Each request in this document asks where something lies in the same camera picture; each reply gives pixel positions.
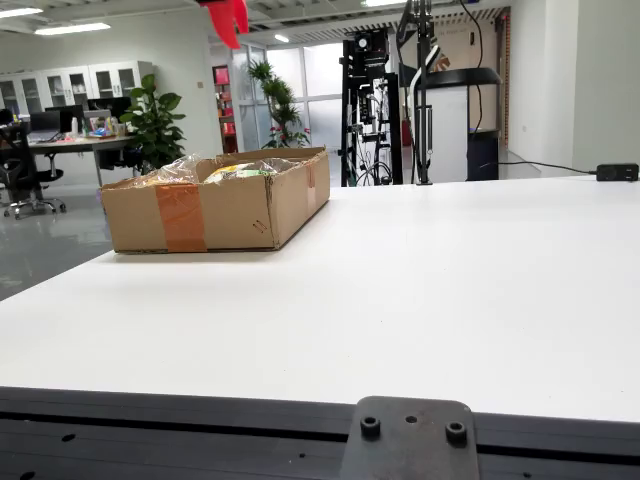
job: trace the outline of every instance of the indoor plant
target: indoor plant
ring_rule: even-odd
[[[300,112],[294,105],[293,90],[287,82],[275,75],[273,66],[267,61],[252,62],[249,66],[249,76],[260,83],[267,100],[269,115],[278,124],[277,127],[271,128],[271,140],[262,148],[309,145],[308,128],[305,128],[304,132],[292,131],[293,127],[302,122]]]
[[[184,140],[183,132],[173,122],[185,115],[172,113],[182,97],[175,93],[158,95],[155,83],[154,75],[146,75],[142,88],[131,91],[133,104],[120,117],[121,122],[131,122],[136,129],[134,143],[141,149],[143,173],[184,156],[178,143]]]

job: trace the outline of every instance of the office chair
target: office chair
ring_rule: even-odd
[[[25,206],[30,206],[33,211],[38,207],[48,207],[52,213],[56,213],[55,201],[60,204],[60,211],[66,212],[67,206],[62,200],[42,198],[40,185],[41,181],[62,177],[64,172],[56,170],[55,177],[51,171],[38,172],[29,150],[26,125],[12,125],[12,121],[6,121],[5,111],[0,111],[0,125],[7,125],[0,128],[0,183],[6,186],[12,202],[4,211],[4,216],[9,217],[13,209],[15,219],[19,220],[20,211]]]

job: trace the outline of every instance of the black metal frame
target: black metal frame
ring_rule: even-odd
[[[0,478],[338,479],[355,408],[0,388]],[[639,424],[473,422],[482,480],[640,478]]]
[[[359,133],[352,127],[356,124],[359,108],[358,91],[361,85],[371,83],[373,80],[370,75],[356,71],[361,68],[356,65],[356,45],[355,40],[344,40],[342,43],[342,121],[341,121],[341,141],[340,151],[338,154],[341,158],[341,181],[343,187],[356,186],[358,178],[358,159],[357,159],[357,143]],[[389,145],[391,153],[391,178],[390,181],[394,185],[402,185],[404,183],[402,172],[402,138],[400,134],[400,98],[399,98],[399,82],[398,75],[395,73],[384,73],[379,77],[384,79],[387,84],[387,98],[389,102],[389,118],[378,119],[378,131],[381,130],[383,123],[389,124]],[[372,176],[374,185],[381,184],[379,152],[381,148],[386,148],[381,144],[380,137],[376,139],[376,150],[374,155],[374,165]]]

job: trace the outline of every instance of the cable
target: cable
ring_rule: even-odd
[[[560,168],[562,170],[569,170],[571,172],[584,173],[586,175],[596,175],[597,172],[595,170],[577,170],[571,167],[563,167],[562,165],[551,165],[550,163],[540,163],[540,162],[490,162],[485,163],[484,165],[480,165],[477,170],[481,168],[488,167],[489,165],[542,165],[543,167],[551,167],[551,168]]]
[[[473,131],[473,135],[471,135],[471,141],[476,138],[476,133],[480,129],[480,123],[482,123],[482,91],[480,90],[480,85],[476,85],[478,89],[478,102],[480,103],[480,119],[478,120],[478,124],[476,125],[476,129]]]
[[[409,121],[409,94],[407,90],[407,86],[404,82],[404,61],[402,60],[402,52],[400,48],[400,42],[398,41],[398,36],[396,35],[396,50],[398,52],[398,60],[400,60],[400,85],[402,85],[402,90],[404,91],[404,118],[405,121]],[[416,145],[413,141],[413,133],[411,133],[411,126],[409,126],[409,138],[411,139],[411,185],[413,185],[416,181]]]
[[[469,15],[469,18],[471,18],[471,20],[473,20],[473,23],[476,24],[476,27],[478,27],[478,37],[480,37],[480,61],[478,62],[477,68],[480,68],[482,66],[482,60],[484,60],[484,41],[482,39],[482,29],[480,28],[478,20],[476,20],[476,18],[471,15],[471,12],[469,12],[463,0],[459,0],[459,2],[460,6],[464,9],[465,12],[467,12],[467,15]],[[476,125],[476,129],[473,131],[473,135],[471,136],[472,141],[476,138],[476,134],[480,129],[480,123],[482,122],[482,92],[480,91],[480,85],[476,85],[476,88],[478,89],[478,102],[480,103],[480,120],[478,120],[478,125]]]
[[[356,180],[356,185],[358,185],[358,182],[362,179],[362,177],[366,176],[366,175],[371,175],[371,170],[373,170],[374,168],[376,168],[376,164],[380,165],[381,167],[384,167],[387,170],[387,173],[389,175],[391,175],[391,169],[389,168],[389,165],[387,165],[386,163],[382,163],[382,162],[376,162],[373,165],[371,165],[366,172],[364,172],[362,175],[360,175],[358,177],[358,179]]]
[[[464,11],[467,12],[467,15],[469,15],[469,18],[471,18],[471,20],[473,20],[473,23],[476,24],[476,27],[478,27],[478,36],[480,37],[480,61],[478,62],[477,68],[480,68],[482,66],[482,60],[484,60],[484,43],[482,42],[482,29],[480,28],[480,24],[476,20],[476,17],[471,15],[471,12],[467,10],[467,7],[465,6],[463,0],[458,1],[460,2],[460,6],[464,9]]]

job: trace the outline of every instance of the desk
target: desk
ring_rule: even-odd
[[[334,189],[278,252],[107,253],[0,303],[0,385],[640,421],[640,183]]]
[[[100,161],[97,152],[104,150],[121,150],[131,144],[131,138],[109,138],[99,140],[88,138],[75,142],[47,142],[34,143],[29,145],[29,149],[33,155],[46,155],[50,153],[83,153],[93,152],[96,162],[96,172],[98,173],[98,183],[102,186],[102,174],[100,173]]]

